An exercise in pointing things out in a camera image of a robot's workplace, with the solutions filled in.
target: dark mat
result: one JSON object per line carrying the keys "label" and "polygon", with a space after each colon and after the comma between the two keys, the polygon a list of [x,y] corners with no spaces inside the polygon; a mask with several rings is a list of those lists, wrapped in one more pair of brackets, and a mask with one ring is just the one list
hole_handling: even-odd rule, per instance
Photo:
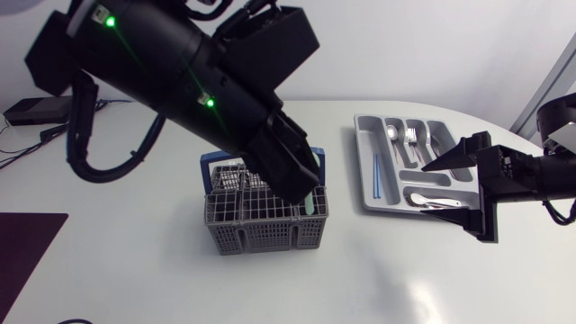
{"label": "dark mat", "polygon": [[0,213],[0,323],[67,214]]}

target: white backdrop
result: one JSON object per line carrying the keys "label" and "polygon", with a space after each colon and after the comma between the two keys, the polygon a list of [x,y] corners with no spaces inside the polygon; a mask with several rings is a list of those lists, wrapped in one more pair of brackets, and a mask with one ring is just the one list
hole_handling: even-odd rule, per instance
{"label": "white backdrop", "polygon": [[[321,46],[278,88],[281,98],[412,101],[506,128],[576,32],[573,0],[279,3],[304,7]],[[194,0],[189,4],[204,9]],[[243,4],[235,0],[227,14]],[[68,0],[46,0],[0,17],[0,111],[20,98],[44,95],[34,88],[23,57],[50,11],[67,7]],[[212,33],[217,23],[200,25]],[[122,96],[110,87],[101,94]]]}

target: cable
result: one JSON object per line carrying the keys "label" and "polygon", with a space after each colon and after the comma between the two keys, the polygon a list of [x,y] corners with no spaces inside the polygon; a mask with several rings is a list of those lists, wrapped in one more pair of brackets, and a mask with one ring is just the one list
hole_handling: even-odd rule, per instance
{"label": "cable", "polygon": [[166,117],[161,115],[156,117],[138,151],[132,151],[132,157],[126,162],[111,169],[98,170],[86,161],[88,143],[92,135],[98,85],[87,73],[80,71],[72,82],[72,93],[73,102],[67,134],[67,162],[80,178],[97,184],[111,182],[126,176],[144,161],[144,157],[158,139]]}
{"label": "cable", "polygon": [[561,226],[566,226],[569,224],[572,224],[574,221],[576,221],[576,200],[574,200],[574,203],[572,204],[572,207],[570,208],[570,216],[569,217],[564,217],[562,216],[553,206],[549,201],[543,201],[542,205],[544,207],[546,207],[546,209],[548,210],[548,213],[550,213],[550,216],[552,217],[552,220]]}
{"label": "cable", "polygon": [[207,22],[214,20],[220,17],[222,14],[224,14],[226,9],[228,9],[230,4],[232,3],[232,0],[221,0],[220,4],[218,4],[216,9],[214,9],[214,11],[212,11],[211,13],[200,13],[195,10],[192,10],[189,6],[186,5],[186,2],[182,0],[173,0],[173,2],[176,3],[181,9],[183,9],[190,19],[201,22]]}
{"label": "cable", "polygon": [[86,319],[67,319],[58,324],[92,324],[92,322]]}
{"label": "cable", "polygon": [[0,130],[0,135],[2,135],[2,133],[4,132],[5,129],[10,127],[10,124],[8,123],[8,120],[6,119],[6,116],[4,117],[4,122],[6,123],[6,126],[4,126],[2,128],[2,130]]}
{"label": "cable", "polygon": [[[96,102],[96,106],[94,108],[94,111],[98,112],[98,111],[102,110],[105,106],[107,106],[108,104],[112,104],[112,103],[131,103],[131,101],[130,100],[116,100],[116,99],[114,99],[114,100],[100,99]],[[54,140],[56,137],[64,134],[67,131],[67,128],[68,128],[68,124],[66,123],[66,124],[62,124],[62,125],[59,125],[59,126],[47,129],[47,130],[43,130],[40,133],[40,143],[34,144],[28,148],[22,148],[22,149],[18,149],[16,151],[5,151],[5,150],[0,149],[0,152],[5,153],[5,154],[18,154],[17,156],[8,157],[8,158],[5,158],[3,160],[0,160],[0,163],[5,162],[4,164],[0,165],[0,170],[11,165],[13,162],[18,160],[19,158],[22,158],[24,156],[27,156],[27,155],[37,151],[39,148],[48,144],[49,142]]]}

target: spoon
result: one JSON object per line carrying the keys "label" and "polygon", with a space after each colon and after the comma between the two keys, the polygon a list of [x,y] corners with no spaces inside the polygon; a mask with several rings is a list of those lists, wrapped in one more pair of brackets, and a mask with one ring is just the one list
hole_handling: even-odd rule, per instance
{"label": "spoon", "polygon": [[398,150],[396,149],[396,142],[398,141],[398,130],[394,125],[386,126],[386,132],[388,133],[388,137],[392,142],[392,148],[394,149],[394,158],[396,159],[396,164],[398,164]]}
{"label": "spoon", "polygon": [[418,193],[412,193],[410,195],[410,200],[417,205],[434,204],[446,207],[462,207],[462,203],[455,199],[448,199],[448,198],[429,199]]}

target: cutlery basket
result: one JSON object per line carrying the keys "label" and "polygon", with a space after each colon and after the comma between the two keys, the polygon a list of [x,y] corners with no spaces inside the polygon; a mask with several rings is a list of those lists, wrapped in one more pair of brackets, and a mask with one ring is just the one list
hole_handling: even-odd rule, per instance
{"label": "cutlery basket", "polygon": [[320,160],[319,185],[312,191],[312,215],[306,214],[304,202],[294,205],[276,197],[268,184],[243,164],[215,166],[210,175],[210,163],[234,158],[228,153],[202,155],[204,222],[222,255],[320,246],[329,215],[324,186],[326,159],[322,148],[312,151]]}

